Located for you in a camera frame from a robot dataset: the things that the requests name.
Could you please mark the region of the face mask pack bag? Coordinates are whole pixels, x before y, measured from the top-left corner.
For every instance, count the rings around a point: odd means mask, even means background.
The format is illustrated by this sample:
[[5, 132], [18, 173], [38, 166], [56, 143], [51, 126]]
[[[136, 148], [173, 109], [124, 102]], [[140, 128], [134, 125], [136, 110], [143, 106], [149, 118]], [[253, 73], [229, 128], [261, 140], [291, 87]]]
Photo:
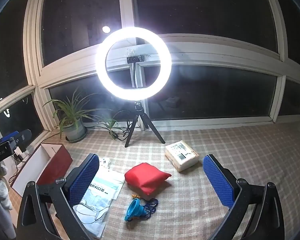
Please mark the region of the face mask pack bag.
[[116, 200], [125, 183], [124, 174], [114, 171], [111, 159], [103, 157], [100, 166], [74, 211], [84, 227], [100, 239], [108, 221], [111, 202]]

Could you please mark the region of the orange tissue pack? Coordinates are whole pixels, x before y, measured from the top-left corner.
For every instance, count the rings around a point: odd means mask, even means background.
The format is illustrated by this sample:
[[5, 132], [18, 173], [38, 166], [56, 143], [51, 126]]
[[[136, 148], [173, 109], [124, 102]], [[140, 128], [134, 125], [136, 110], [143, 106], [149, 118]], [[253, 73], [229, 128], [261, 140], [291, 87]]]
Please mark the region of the orange tissue pack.
[[178, 172], [196, 165], [199, 154], [183, 140], [165, 146], [165, 156]]

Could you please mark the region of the blue corded orange earplugs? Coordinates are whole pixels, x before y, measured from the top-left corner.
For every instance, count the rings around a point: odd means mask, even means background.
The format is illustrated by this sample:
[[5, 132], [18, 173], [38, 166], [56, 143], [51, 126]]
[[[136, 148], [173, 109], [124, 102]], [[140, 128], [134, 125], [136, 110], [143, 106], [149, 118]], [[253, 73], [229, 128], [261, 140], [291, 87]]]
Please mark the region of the blue corded orange earplugs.
[[159, 204], [159, 201], [156, 198], [145, 199], [145, 198], [142, 198], [141, 196], [139, 196], [137, 194], [133, 194], [132, 198], [133, 199], [134, 198], [139, 198], [140, 199], [140, 204], [145, 208], [145, 211], [146, 211], [146, 215], [145, 216], [140, 217], [140, 218], [135, 217], [133, 219], [148, 220], [156, 212], [157, 206]]

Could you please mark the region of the red cloth pouch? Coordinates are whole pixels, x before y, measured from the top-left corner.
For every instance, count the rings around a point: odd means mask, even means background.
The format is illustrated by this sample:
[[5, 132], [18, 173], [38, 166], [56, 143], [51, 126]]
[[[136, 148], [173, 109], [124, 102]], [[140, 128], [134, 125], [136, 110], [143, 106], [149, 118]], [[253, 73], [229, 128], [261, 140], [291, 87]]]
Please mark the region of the red cloth pouch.
[[125, 181], [143, 194], [150, 196], [172, 175], [163, 172], [149, 163], [141, 163], [125, 173]]

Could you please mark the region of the blue silicone funnel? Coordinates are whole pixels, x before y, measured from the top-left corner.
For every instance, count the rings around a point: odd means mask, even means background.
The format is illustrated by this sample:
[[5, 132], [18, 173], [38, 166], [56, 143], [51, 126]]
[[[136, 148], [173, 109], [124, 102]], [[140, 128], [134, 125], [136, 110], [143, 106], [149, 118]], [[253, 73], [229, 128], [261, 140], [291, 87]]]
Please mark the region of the blue silicone funnel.
[[134, 198], [131, 204], [129, 205], [126, 215], [125, 215], [125, 221], [131, 221], [133, 218], [137, 217], [143, 217], [146, 215], [145, 208], [140, 204], [139, 198]]

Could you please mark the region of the red cardboard box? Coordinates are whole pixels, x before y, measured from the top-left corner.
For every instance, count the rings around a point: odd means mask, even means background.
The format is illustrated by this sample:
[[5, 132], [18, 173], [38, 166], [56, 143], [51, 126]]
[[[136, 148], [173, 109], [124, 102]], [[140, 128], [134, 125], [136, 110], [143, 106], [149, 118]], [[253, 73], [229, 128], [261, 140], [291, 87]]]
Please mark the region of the red cardboard box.
[[64, 177], [73, 159], [63, 144], [40, 144], [25, 161], [12, 183], [12, 189], [23, 195], [29, 181], [37, 185], [52, 184]]

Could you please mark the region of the large potted spider plant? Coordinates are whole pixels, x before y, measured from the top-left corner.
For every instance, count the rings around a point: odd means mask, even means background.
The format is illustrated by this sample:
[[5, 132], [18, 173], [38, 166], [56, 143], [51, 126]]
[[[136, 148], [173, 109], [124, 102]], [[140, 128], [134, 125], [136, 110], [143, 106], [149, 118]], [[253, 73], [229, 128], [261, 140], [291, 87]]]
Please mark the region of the large potted spider plant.
[[82, 92], [76, 88], [72, 97], [66, 96], [64, 100], [50, 99], [43, 104], [43, 106], [53, 105], [55, 107], [53, 118], [57, 115], [61, 117], [58, 123], [60, 138], [65, 134], [68, 142], [78, 142], [86, 136], [87, 128], [83, 124], [83, 119], [97, 121], [98, 116], [94, 113], [102, 110], [101, 108], [86, 108], [91, 97], [97, 95], [98, 93], [92, 93], [83, 96]]

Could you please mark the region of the small spider plant offshoot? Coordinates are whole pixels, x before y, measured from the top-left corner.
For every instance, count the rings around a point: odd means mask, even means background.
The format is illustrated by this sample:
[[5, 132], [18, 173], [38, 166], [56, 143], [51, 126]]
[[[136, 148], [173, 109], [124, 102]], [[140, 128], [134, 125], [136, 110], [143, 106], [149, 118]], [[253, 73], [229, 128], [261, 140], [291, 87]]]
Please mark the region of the small spider plant offshoot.
[[98, 120], [98, 125], [107, 129], [110, 133], [123, 131], [123, 128], [120, 127], [117, 121], [113, 118], [101, 118]]

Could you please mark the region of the black tripod stand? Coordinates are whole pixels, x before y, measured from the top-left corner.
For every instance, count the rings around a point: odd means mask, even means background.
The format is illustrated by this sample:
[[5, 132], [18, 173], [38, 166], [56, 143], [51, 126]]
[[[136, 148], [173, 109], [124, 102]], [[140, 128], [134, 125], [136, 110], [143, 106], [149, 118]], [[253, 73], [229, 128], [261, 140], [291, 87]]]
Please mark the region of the black tripod stand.
[[[145, 61], [145, 56], [144, 55], [127, 57], [127, 63], [132, 64], [133, 88], [135, 88], [135, 89], [138, 88], [137, 83], [136, 83], [136, 64], [140, 63], [140, 62], [144, 62], [144, 61]], [[147, 126], [149, 126], [151, 128], [151, 130], [156, 135], [156, 137], [160, 140], [160, 142], [162, 144], [165, 144], [165, 140], [160, 135], [159, 131], [156, 129], [154, 124], [151, 122], [149, 116], [145, 113], [141, 101], [140, 100], [136, 101], [134, 103], [134, 106], [135, 106], [135, 116], [134, 116], [133, 122], [131, 124], [131, 127], [129, 129], [129, 133], [128, 133], [128, 136], [127, 136], [127, 139], [126, 139], [126, 142], [125, 142], [125, 148], [127, 148], [129, 146], [129, 142], [131, 140], [131, 137], [133, 135], [135, 126], [136, 126], [139, 118], [141, 118], [141, 120], [143, 121], [144, 124], [146, 124]]]

